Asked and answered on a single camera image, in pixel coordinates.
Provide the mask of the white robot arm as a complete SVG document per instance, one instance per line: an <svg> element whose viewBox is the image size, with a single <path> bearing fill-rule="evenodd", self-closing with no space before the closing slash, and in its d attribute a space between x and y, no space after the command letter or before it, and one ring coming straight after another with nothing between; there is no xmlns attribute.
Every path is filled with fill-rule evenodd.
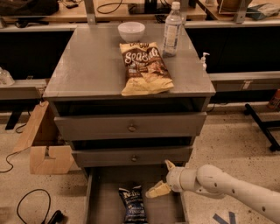
<svg viewBox="0 0 280 224"><path fill-rule="evenodd" d="M208 198L231 196L270 221L280 224L280 193L234 178L220 168L204 164L198 169L176 166L170 160L166 181L160 180L145 196L156 198L168 194L193 192Z"/></svg>

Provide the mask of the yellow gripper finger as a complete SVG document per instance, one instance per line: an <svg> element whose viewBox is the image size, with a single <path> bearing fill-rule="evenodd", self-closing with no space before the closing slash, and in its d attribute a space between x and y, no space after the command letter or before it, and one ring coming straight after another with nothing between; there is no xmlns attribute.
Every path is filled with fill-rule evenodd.
<svg viewBox="0 0 280 224"><path fill-rule="evenodd" d="M175 164L173 162L171 162L170 160L166 159L164 162L169 171L175 168Z"/></svg>
<svg viewBox="0 0 280 224"><path fill-rule="evenodd" d="M145 196L147 198L152 199L152 198L166 195L170 191L171 191L171 188L166 183L164 183L162 180L160 180L146 192Z"/></svg>

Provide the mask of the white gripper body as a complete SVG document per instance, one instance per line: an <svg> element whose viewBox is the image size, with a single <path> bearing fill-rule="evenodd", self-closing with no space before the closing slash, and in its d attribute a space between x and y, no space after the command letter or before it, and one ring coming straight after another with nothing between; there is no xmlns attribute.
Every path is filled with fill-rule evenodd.
<svg viewBox="0 0 280 224"><path fill-rule="evenodd" d="M169 170L166 181L168 186L177 193L195 192L200 188L197 180L197 170L185 167L175 167Z"/></svg>

